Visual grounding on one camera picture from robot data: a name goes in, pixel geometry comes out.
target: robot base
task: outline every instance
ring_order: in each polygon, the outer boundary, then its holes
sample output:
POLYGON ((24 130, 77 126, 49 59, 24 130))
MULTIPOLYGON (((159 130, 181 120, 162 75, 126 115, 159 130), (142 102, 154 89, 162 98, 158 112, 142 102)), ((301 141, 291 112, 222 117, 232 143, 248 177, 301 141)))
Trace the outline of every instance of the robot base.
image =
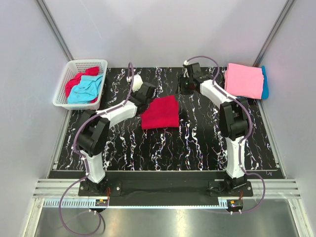
POLYGON ((110 196, 118 197, 121 194, 122 182, 118 180, 107 180, 105 177, 97 186, 90 180, 86 179, 80 182, 78 196, 107 196, 107 188, 110 188, 110 196))
POLYGON ((211 197, 240 197, 240 192, 242 191, 243 197, 253 197, 253 191, 251 187, 251 183, 247 181, 247 183, 241 187, 236 189, 221 190, 221 186, 224 181, 209 181, 208 182, 208 191, 211 197))

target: folded pink towel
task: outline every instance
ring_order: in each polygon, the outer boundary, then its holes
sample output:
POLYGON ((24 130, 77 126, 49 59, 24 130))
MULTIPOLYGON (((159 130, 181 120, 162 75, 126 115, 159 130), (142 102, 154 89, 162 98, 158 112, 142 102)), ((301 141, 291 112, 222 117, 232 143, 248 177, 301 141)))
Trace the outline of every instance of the folded pink towel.
POLYGON ((225 73, 225 90, 234 96, 261 99, 263 81, 261 68, 229 63, 225 73))

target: black table surface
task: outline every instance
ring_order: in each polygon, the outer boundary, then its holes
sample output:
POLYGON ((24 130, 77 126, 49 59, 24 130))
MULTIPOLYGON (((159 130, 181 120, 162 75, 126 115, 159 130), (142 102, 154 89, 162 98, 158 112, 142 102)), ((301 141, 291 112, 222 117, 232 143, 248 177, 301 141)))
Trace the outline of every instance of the black table surface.
MULTIPOLYGON (((216 68, 203 68, 215 75, 216 68)), ((220 68, 217 82, 224 86, 220 68)), ((182 68, 137 68, 143 81, 157 86, 158 97, 175 95, 179 101, 179 128, 142 130, 141 118, 127 119, 114 127, 102 153, 105 170, 222 170, 227 165, 226 140, 218 126, 219 109, 206 97, 176 94, 182 68)), ((100 110, 126 98, 126 68, 108 68, 100 110)), ((246 169, 276 170, 275 159, 256 100, 248 99, 253 132, 245 145, 246 169)), ((72 111, 57 170, 84 170, 73 152, 77 121, 82 111, 72 111)))

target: cloth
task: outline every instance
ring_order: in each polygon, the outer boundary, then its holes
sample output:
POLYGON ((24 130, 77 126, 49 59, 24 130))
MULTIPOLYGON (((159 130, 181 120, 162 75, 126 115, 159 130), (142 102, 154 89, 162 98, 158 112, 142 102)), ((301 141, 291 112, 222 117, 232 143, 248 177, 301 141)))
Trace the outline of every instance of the cloth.
POLYGON ((269 97, 268 78, 267 78, 265 66, 262 66, 261 69, 262 69, 262 74, 264 77, 261 99, 265 100, 269 97))
POLYGON ((179 127, 179 103, 174 95, 156 98, 141 118, 142 129, 179 127))
POLYGON ((225 75, 225 90, 234 96, 261 99, 264 76, 261 68, 229 63, 225 75))
POLYGON ((75 85, 68 96, 68 104, 87 104, 98 97, 103 74, 97 76, 81 76, 81 81, 75 85))
POLYGON ((66 92, 66 97, 69 97, 69 94, 72 90, 72 88, 75 85, 78 85, 81 81, 81 76, 83 75, 87 75, 87 76, 97 76, 99 74, 99 67, 93 67, 93 68, 88 68, 87 70, 85 70, 84 73, 78 73, 77 75, 75 75, 75 77, 71 80, 69 80, 69 82, 67 82, 66 86, 65 86, 65 92, 66 92))

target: blue cloth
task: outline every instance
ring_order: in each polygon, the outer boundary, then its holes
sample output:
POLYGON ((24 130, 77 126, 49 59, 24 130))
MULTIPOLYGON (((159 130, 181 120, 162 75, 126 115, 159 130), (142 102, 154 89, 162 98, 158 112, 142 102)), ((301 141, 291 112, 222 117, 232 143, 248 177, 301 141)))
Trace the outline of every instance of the blue cloth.
POLYGON ((81 81, 75 85, 67 99, 68 104, 87 104, 98 97, 103 74, 97 76, 81 76, 81 81))
POLYGON ((267 78, 265 66, 262 66, 261 69, 262 69, 262 74, 264 77, 261 99, 265 100, 269 97, 268 78, 267 78))

